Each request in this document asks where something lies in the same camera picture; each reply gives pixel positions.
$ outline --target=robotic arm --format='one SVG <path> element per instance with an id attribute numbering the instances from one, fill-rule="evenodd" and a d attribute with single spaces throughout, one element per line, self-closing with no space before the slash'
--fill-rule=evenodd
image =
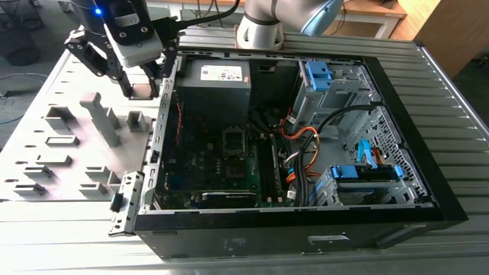
<path id="1" fill-rule="evenodd" d="M 342 0 L 246 0 L 237 29 L 244 49 L 278 50 L 284 43 L 282 22 L 306 36 L 318 36 L 340 12 Z"/>
<path id="2" fill-rule="evenodd" d="M 204 18 L 176 21 L 162 18 L 152 21 L 145 0 L 72 0 L 82 28 L 70 32 L 64 45 L 97 76 L 106 75 L 118 84 L 129 99 L 158 97 L 158 84 L 170 75 L 181 30 L 230 15 L 238 7 Z M 156 63 L 161 53 L 161 64 Z M 149 85 L 132 85 L 124 67 L 140 66 Z"/>
<path id="3" fill-rule="evenodd" d="M 72 0 L 82 28 L 70 32 L 65 47 L 97 76 L 106 75 L 129 99 L 158 97 L 158 85 L 170 75 L 178 51 L 178 37 L 192 25 L 230 15 L 240 0 L 221 14 L 176 21 L 150 20 L 145 0 Z M 246 49 L 280 49 L 281 22 L 309 36 L 320 35 L 334 20 L 342 0 L 248 0 L 237 31 Z M 156 63 L 164 54 L 164 62 Z M 132 85 L 124 67 L 140 66 L 149 85 Z"/>

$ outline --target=power supply label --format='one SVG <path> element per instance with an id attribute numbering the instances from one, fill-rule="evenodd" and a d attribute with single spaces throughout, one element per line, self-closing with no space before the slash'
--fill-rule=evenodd
<path id="1" fill-rule="evenodd" d="M 205 65 L 200 70 L 200 80 L 242 81 L 241 67 Z"/>

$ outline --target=gray block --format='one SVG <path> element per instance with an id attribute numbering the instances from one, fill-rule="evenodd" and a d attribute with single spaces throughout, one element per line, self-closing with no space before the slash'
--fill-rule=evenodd
<path id="1" fill-rule="evenodd" d="M 66 154 L 45 154 L 39 155 L 36 158 L 36 164 L 53 164 L 53 165 L 69 165 L 72 158 Z"/>
<path id="2" fill-rule="evenodd" d="M 120 139 L 110 120 L 106 117 L 106 111 L 100 105 L 101 96 L 98 93 L 85 93 L 80 100 L 80 105 L 88 110 L 92 116 L 93 124 L 105 139 L 108 146 L 116 147 L 120 145 Z"/>
<path id="3" fill-rule="evenodd" d="M 20 196 L 41 196 L 45 193 L 45 188 L 39 183 L 17 184 L 15 185 L 13 192 Z"/>
<path id="4" fill-rule="evenodd" d="M 94 180 L 100 180 L 100 179 L 106 180 L 110 174 L 110 171 L 106 168 L 106 166 L 86 166 L 84 172 L 86 176 Z"/>
<path id="5" fill-rule="evenodd" d="M 148 131 L 148 123 L 141 111 L 130 111 L 125 121 L 130 132 Z"/>
<path id="6" fill-rule="evenodd" d="M 117 175 L 113 171 L 110 171 L 110 173 L 108 175 L 106 186 L 114 192 L 118 190 L 118 188 L 121 186 L 121 179 L 117 177 Z"/>
<path id="7" fill-rule="evenodd" d="M 53 130 L 69 130 L 66 122 L 70 119 L 74 117 L 68 107 L 52 106 L 44 115 L 44 120 Z"/>
<path id="8" fill-rule="evenodd" d="M 93 183 L 82 183 L 77 190 L 82 193 L 82 195 L 93 196 L 93 195 L 105 195 L 108 193 L 104 185 L 100 182 Z"/>
<path id="9" fill-rule="evenodd" d="M 76 136 L 48 136 L 44 143 L 48 146 L 77 146 L 80 140 Z"/>
<path id="10" fill-rule="evenodd" d="M 118 123 L 118 119 L 117 119 L 116 114 L 113 113 L 112 107 L 104 108 L 104 110 L 105 110 L 106 117 L 110 121 L 110 124 L 113 126 L 113 129 L 118 129 L 121 127 L 121 124 Z"/>
<path id="11" fill-rule="evenodd" d="M 53 172 L 45 165 L 27 166 L 24 168 L 24 175 L 29 179 L 48 179 L 53 175 Z"/>

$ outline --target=white sticker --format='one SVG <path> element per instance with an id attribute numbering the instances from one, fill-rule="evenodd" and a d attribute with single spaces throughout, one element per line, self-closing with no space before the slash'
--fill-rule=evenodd
<path id="1" fill-rule="evenodd" d="M 289 199 L 296 199 L 296 192 L 294 191 L 288 191 L 288 198 Z"/>
<path id="2" fill-rule="evenodd" d="M 241 67 L 205 65 L 200 70 L 200 80 L 242 81 Z"/>
<path id="3" fill-rule="evenodd" d="M 296 123 L 296 118 L 293 118 L 290 115 L 288 115 L 286 120 L 288 120 L 292 124 L 294 124 L 294 123 Z"/>

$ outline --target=motherboard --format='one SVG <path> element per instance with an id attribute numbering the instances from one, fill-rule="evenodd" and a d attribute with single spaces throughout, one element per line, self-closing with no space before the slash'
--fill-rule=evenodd
<path id="1" fill-rule="evenodd" d="M 181 110 L 172 118 L 162 155 L 164 176 L 157 184 L 161 209 L 290 204 L 280 179 L 280 135 L 260 133 L 245 125 L 208 127 L 198 117 L 181 115 Z"/>

